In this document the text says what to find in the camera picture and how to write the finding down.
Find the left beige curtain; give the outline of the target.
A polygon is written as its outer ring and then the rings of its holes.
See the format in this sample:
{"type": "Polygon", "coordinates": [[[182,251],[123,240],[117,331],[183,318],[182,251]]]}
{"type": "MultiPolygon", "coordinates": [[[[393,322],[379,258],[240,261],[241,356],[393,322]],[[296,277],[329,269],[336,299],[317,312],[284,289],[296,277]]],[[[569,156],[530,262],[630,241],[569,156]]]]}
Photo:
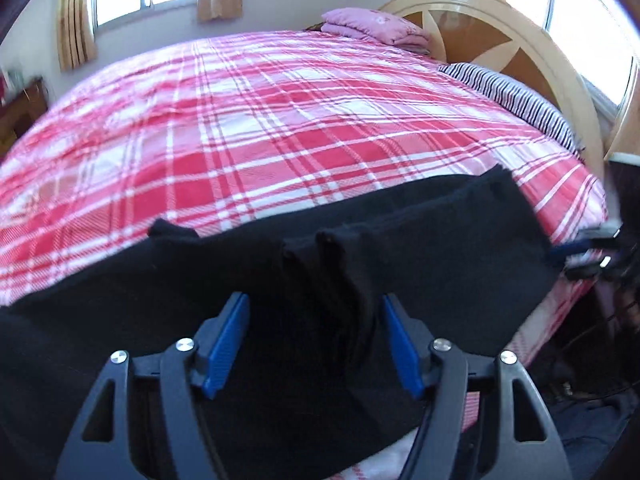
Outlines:
{"type": "Polygon", "coordinates": [[[56,48],[62,72],[96,59],[94,0],[58,0],[56,48]]]}

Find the folded pink blanket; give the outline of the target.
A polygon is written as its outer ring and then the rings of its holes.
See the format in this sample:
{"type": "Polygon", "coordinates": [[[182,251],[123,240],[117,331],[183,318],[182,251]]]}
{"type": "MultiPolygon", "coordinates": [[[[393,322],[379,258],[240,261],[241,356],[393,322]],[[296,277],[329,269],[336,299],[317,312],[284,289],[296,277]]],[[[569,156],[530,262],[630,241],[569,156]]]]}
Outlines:
{"type": "Polygon", "coordinates": [[[352,39],[371,39],[386,46],[430,50],[430,34],[400,16],[363,8],[334,9],[322,15],[321,31],[352,39]]]}

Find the side window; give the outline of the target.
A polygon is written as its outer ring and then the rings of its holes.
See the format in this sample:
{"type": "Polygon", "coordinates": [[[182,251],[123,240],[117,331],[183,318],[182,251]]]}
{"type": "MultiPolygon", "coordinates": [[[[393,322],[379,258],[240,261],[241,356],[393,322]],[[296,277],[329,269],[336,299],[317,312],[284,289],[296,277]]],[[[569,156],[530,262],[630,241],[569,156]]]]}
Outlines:
{"type": "Polygon", "coordinates": [[[576,72],[620,105],[636,56],[636,38],[620,12],[601,0],[553,0],[549,34],[576,72]]]}

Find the cream wooden headboard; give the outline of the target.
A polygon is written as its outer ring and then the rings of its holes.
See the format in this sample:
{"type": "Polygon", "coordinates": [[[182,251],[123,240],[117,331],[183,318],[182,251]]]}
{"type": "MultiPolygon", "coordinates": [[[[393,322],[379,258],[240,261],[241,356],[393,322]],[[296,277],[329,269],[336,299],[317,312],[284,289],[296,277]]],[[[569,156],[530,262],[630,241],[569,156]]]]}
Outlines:
{"type": "Polygon", "coordinates": [[[600,124],[585,81],[524,14],[502,0],[390,0],[381,10],[422,26],[435,60],[483,66],[538,92],[570,123],[589,170],[604,176],[600,124]]]}

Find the striped pillow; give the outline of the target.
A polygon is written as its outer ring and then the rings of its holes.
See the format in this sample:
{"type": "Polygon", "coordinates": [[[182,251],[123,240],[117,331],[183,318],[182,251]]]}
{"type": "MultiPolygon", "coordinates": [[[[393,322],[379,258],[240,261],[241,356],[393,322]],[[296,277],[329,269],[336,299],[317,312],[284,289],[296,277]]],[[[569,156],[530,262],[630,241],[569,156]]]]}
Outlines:
{"type": "Polygon", "coordinates": [[[493,100],[582,159],[582,144],[556,106],[508,75],[472,63],[451,63],[438,70],[493,100]]]}

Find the red plaid bed sheet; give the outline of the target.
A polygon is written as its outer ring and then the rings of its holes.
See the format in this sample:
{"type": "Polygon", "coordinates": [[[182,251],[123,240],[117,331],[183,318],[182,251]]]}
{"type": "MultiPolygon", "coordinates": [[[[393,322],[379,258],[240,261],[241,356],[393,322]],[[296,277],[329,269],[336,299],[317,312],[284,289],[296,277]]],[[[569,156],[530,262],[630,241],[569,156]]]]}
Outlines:
{"type": "MultiPolygon", "coordinates": [[[[424,56],[320,32],[135,56],[71,91],[2,162],[1,311],[145,240],[157,220],[209,237],[495,167],[551,247],[606,217],[581,159],[424,56]]],[[[544,342],[553,324],[537,312],[563,316],[579,294],[559,274],[508,344],[524,328],[544,342]]],[[[131,411],[134,463],[174,478],[156,380],[134,381],[131,411]]]]}

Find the black pants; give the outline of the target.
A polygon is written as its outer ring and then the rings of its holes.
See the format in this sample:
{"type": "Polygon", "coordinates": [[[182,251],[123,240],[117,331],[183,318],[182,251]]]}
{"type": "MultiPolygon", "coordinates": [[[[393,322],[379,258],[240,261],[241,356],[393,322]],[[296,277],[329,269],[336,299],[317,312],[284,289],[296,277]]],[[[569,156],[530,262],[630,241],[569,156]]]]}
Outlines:
{"type": "Polygon", "coordinates": [[[108,356],[160,352],[250,300],[227,385],[202,415],[235,479],[323,479],[395,443],[424,405],[399,385],[382,300],[495,356],[560,267],[508,170],[439,176],[201,237],[145,240],[1,311],[1,474],[53,476],[108,356]]]}

